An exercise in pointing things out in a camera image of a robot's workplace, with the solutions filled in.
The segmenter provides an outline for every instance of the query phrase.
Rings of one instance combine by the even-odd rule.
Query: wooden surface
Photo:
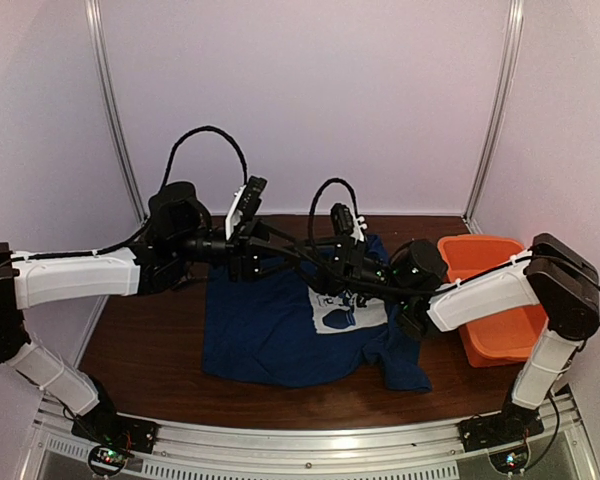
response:
[[[268,221],[306,237],[306,217]],[[393,252],[411,238],[466,233],[455,217],[370,217],[369,231]],[[325,219],[318,235],[330,234]],[[456,332],[427,340],[420,365],[426,394],[384,388],[378,367],[304,389],[253,385],[201,371],[205,288],[109,299],[82,361],[120,411],[162,420],[252,428],[355,428],[403,425],[498,410],[520,366],[472,368]]]

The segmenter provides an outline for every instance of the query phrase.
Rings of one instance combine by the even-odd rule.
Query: white wall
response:
[[[461,213],[508,10],[507,0],[103,2],[144,199],[175,140],[211,123],[269,179],[263,212],[306,213],[335,175],[367,213]],[[174,174],[214,212],[226,212],[241,178],[211,134],[181,148]]]
[[[81,0],[0,1],[0,241],[33,251],[128,235]],[[94,299],[27,312],[27,328],[75,360]],[[39,395],[0,365],[0,479],[13,478]]]
[[[477,221],[549,231],[600,272],[600,0],[527,2],[515,83]],[[600,334],[571,380],[600,460]]]

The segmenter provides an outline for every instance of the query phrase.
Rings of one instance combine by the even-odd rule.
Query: ventilation grille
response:
[[[85,462],[87,461],[87,456],[89,455],[89,450],[84,445],[74,443],[71,440],[66,440],[64,438],[58,437],[49,438],[47,450],[59,453],[60,455],[64,455],[65,457],[75,458],[76,460],[83,460]]]
[[[155,480],[292,480],[306,479],[310,475],[218,475],[217,473],[206,473],[200,469],[178,467],[145,461],[142,468],[143,477]],[[408,469],[401,472],[392,472],[385,475],[366,476],[343,476],[343,475],[321,475],[321,479],[333,480],[458,480],[458,467],[455,462],[447,462],[434,467],[422,467]]]

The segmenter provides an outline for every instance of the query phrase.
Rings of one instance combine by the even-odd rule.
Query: blue t-shirt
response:
[[[368,237],[367,250],[388,261],[378,237]],[[242,382],[306,387],[378,363],[387,388],[430,391],[417,365],[420,344],[400,331],[396,313],[397,307],[349,292],[318,295],[293,271],[247,283],[229,281],[223,268],[212,270],[203,370]]]

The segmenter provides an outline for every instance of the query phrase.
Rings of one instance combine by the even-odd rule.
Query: red container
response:
[[[449,280],[454,281],[504,263],[524,246],[509,238],[459,235],[441,239],[438,249],[449,265]],[[546,321],[544,309],[536,305],[491,315],[458,330],[471,366],[493,367],[525,362]]]

